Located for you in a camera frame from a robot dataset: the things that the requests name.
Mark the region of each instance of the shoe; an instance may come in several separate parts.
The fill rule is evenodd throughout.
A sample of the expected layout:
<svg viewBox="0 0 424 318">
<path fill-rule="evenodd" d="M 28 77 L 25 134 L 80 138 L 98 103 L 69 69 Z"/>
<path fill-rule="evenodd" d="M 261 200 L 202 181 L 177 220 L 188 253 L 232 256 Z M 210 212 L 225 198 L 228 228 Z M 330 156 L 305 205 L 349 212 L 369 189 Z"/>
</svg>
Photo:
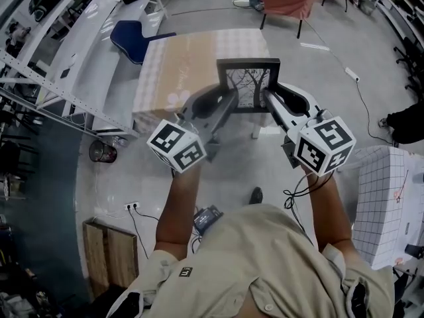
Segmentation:
<svg viewBox="0 0 424 318">
<path fill-rule="evenodd" d="M 252 8 L 257 10 L 258 12 L 262 12 L 264 10 L 264 4 L 263 3 L 259 3 L 257 5 L 252 5 Z"/>
<path fill-rule="evenodd" d="M 261 204 L 263 199 L 264 199 L 264 196 L 262 194 L 262 189 L 256 186 L 253 189 L 252 195 L 250 196 L 249 205 Z"/>
<path fill-rule="evenodd" d="M 388 127 L 389 127 L 389 125 L 387 124 L 387 118 L 380 119 L 380 120 L 378 121 L 378 127 L 380 127 L 381 129 L 386 129 L 386 128 L 388 128 Z"/>
</svg>

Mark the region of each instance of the shirt label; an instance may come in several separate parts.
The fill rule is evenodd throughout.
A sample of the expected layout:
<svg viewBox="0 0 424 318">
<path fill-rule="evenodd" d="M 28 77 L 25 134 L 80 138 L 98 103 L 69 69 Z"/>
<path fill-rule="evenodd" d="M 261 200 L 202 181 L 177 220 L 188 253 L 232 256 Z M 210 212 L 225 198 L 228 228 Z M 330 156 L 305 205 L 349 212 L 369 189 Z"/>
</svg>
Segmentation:
<svg viewBox="0 0 424 318">
<path fill-rule="evenodd" d="M 193 268 L 182 268 L 179 277 L 190 277 Z"/>
</svg>

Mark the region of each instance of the tree drawing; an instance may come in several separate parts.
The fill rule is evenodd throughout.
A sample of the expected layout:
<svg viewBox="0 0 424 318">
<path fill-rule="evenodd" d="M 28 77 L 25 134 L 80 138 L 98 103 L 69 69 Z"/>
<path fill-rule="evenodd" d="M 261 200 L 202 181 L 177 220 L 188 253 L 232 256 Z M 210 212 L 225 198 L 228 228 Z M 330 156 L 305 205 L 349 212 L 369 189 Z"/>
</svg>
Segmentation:
<svg viewBox="0 0 424 318">
<path fill-rule="evenodd" d="M 260 90 L 268 84 L 269 70 L 228 70 L 227 77 L 228 84 L 238 89 L 239 107 L 261 107 Z"/>
</svg>

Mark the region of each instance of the man's arm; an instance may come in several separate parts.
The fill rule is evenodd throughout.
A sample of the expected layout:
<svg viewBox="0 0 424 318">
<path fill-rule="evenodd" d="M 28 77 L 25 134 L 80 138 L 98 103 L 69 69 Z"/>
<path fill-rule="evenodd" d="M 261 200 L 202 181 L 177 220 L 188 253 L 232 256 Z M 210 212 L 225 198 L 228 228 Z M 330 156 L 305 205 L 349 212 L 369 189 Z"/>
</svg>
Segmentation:
<svg viewBox="0 0 424 318">
<path fill-rule="evenodd" d="M 155 250 L 164 250 L 178 260 L 187 256 L 199 188 L 200 164 L 183 174 L 176 173 L 156 228 Z"/>
<path fill-rule="evenodd" d="M 328 175 L 320 177 L 315 184 L 317 176 L 311 174 L 307 177 L 309 189 L 313 190 L 319 187 L 328 178 Z M 352 229 L 343 208 L 335 179 L 331 177 L 325 185 L 309 195 L 318 249 L 322 251 L 327 244 L 331 244 L 339 249 L 345 258 L 361 259 L 352 242 Z"/>
</svg>

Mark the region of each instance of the wooden board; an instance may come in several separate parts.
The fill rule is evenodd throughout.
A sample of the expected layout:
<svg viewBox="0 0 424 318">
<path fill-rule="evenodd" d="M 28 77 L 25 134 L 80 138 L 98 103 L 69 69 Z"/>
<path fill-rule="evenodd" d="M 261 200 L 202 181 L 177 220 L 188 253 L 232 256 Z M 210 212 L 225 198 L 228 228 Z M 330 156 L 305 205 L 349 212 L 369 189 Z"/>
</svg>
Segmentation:
<svg viewBox="0 0 424 318">
<path fill-rule="evenodd" d="M 109 288 L 109 276 L 107 272 L 107 246 L 105 245 L 104 229 L 92 225 L 83 224 L 83 238 L 85 259 L 89 273 L 89 281 L 94 298 L 97 298 Z"/>
<path fill-rule="evenodd" d="M 129 287 L 138 276 L 136 236 L 92 222 L 83 224 L 83 236 L 94 298 L 112 284 Z"/>
<path fill-rule="evenodd" d="M 138 276 L 137 237 L 107 229 L 109 247 L 109 281 L 127 288 Z"/>
</svg>

